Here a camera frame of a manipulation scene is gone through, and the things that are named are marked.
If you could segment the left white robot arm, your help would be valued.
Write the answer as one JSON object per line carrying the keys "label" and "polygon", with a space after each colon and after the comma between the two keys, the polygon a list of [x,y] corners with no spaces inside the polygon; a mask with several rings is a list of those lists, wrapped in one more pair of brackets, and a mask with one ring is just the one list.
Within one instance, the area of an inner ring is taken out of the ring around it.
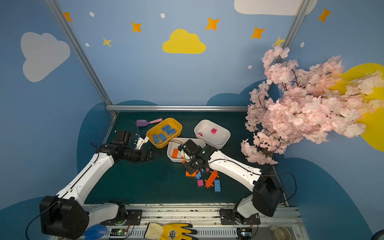
{"label": "left white robot arm", "polygon": [[40,223],[45,235],[76,240],[85,231],[103,222],[124,224],[128,220],[126,205],[109,202],[86,207],[85,201],[101,177],[120,160],[143,163],[154,159],[154,150],[143,145],[149,137],[138,136],[136,145],[129,145],[132,133],[117,130],[109,144],[101,144],[80,173],[54,196],[41,200]]}

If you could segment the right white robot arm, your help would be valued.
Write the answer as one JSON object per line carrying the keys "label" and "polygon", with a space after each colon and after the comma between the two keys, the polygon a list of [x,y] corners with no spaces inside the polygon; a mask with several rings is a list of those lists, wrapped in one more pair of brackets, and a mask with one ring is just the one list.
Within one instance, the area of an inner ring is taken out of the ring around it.
{"label": "right white robot arm", "polygon": [[272,168],[261,170],[248,166],[210,145],[202,148],[191,140],[180,144],[178,150],[186,160],[184,167],[188,173],[192,174],[208,167],[236,180],[252,193],[236,204],[234,215],[243,218],[249,218],[256,213],[267,217],[274,216],[283,197],[283,190],[278,175]]}

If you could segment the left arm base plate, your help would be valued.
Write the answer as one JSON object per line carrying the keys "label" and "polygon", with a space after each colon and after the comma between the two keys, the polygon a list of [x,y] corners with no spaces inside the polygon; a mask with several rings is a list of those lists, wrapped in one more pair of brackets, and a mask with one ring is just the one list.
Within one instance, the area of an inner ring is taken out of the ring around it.
{"label": "left arm base plate", "polygon": [[107,220],[107,226],[128,226],[129,224],[138,226],[141,223],[142,210],[119,210],[117,216],[112,220]]}

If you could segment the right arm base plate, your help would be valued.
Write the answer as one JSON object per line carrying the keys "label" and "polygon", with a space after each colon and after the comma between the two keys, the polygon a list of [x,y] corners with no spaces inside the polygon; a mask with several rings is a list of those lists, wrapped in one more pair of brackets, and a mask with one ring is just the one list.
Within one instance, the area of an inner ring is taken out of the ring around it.
{"label": "right arm base plate", "polygon": [[259,214],[245,218],[234,209],[219,209],[222,225],[259,225],[261,223]]}

